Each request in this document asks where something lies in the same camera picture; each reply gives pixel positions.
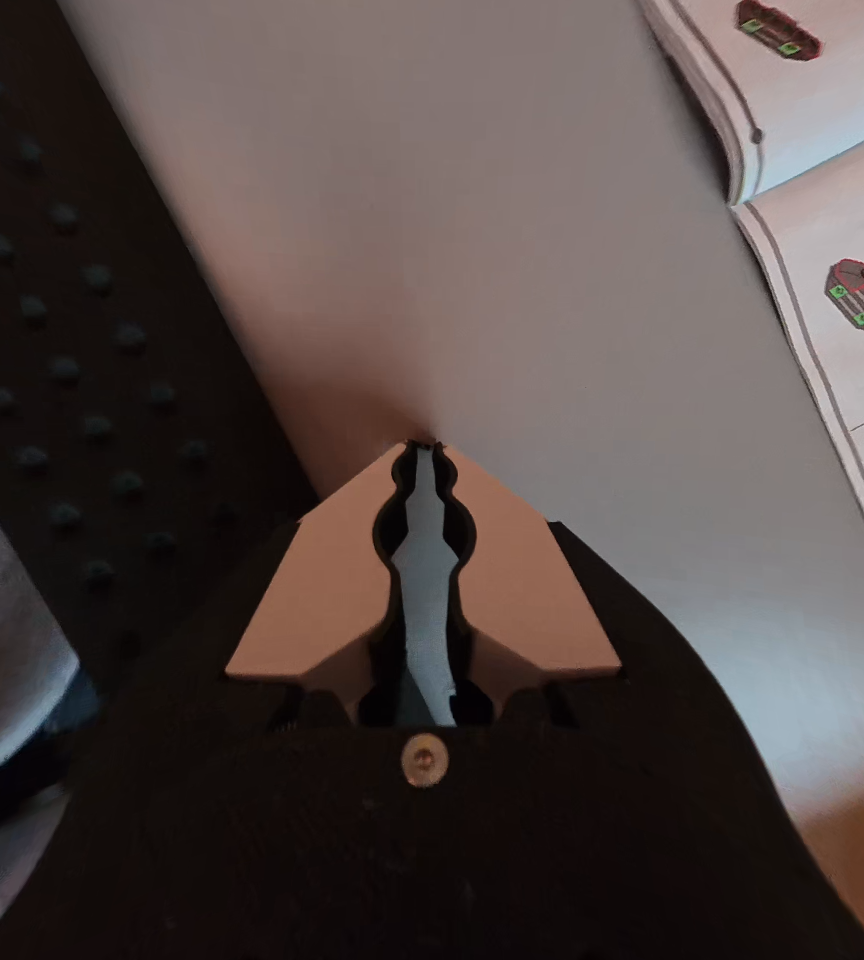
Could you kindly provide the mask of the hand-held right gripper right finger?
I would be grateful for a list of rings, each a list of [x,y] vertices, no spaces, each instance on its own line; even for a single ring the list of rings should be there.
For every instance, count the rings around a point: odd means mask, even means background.
[[[434,447],[449,574],[446,650],[458,726],[522,690],[613,679],[622,664],[549,522],[455,446]]]

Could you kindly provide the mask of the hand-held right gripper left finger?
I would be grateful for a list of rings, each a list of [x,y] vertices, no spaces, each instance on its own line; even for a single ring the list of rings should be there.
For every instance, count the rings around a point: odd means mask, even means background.
[[[297,522],[227,677],[328,692],[350,720],[387,726],[405,664],[401,574],[414,443],[400,442]]]

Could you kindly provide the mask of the grey desk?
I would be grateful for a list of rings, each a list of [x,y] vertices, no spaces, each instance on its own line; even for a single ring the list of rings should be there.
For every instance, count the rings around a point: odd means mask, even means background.
[[[61,2],[317,494],[455,445],[695,647],[864,925],[864,517],[629,2]]]

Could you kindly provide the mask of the black perforated mat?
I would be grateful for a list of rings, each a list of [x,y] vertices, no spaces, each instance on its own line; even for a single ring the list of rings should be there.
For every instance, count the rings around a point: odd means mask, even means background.
[[[0,2],[0,526],[111,693],[317,496],[58,2]]]

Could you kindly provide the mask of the building instruction booklet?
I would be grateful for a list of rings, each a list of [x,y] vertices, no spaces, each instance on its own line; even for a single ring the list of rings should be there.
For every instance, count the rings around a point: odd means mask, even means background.
[[[864,1],[645,1],[864,515]]]

